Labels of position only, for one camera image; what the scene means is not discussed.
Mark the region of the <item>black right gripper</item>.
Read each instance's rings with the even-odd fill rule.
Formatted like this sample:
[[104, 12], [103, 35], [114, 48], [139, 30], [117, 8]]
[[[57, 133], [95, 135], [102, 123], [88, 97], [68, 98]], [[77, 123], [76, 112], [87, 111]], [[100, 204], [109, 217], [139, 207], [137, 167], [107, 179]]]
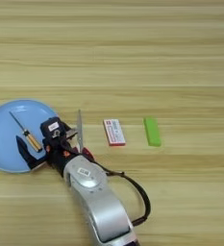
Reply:
[[18, 152], [31, 170], [39, 168], [48, 162], [63, 176], [63, 170], [67, 163], [80, 155], [78, 149], [72, 147], [68, 142], [77, 133], [78, 131], [76, 129], [70, 129], [68, 131], [57, 130], [57, 133], [54, 135], [49, 131], [43, 130], [44, 139], [42, 142], [46, 151], [46, 157], [43, 156], [40, 159], [36, 159], [30, 154], [27, 144], [20, 136], [17, 135], [15, 138]]

